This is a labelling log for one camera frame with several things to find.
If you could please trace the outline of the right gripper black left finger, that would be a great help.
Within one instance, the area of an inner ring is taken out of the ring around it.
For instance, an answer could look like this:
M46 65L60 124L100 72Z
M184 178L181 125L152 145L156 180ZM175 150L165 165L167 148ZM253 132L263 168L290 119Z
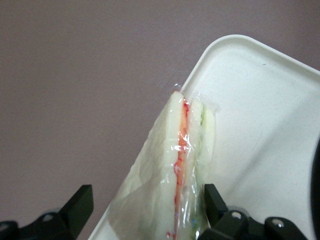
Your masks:
M39 216L19 227L13 220L0 223L2 240L75 240L94 210L93 187L82 185L58 211Z

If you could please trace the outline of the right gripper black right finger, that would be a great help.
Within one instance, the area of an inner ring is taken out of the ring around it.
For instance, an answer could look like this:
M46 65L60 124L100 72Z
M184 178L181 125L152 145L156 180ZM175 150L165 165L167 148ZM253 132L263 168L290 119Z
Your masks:
M290 220L272 216L259 223L244 212L228 209L214 184L204 185L204 206L209 227L199 240L305 240Z

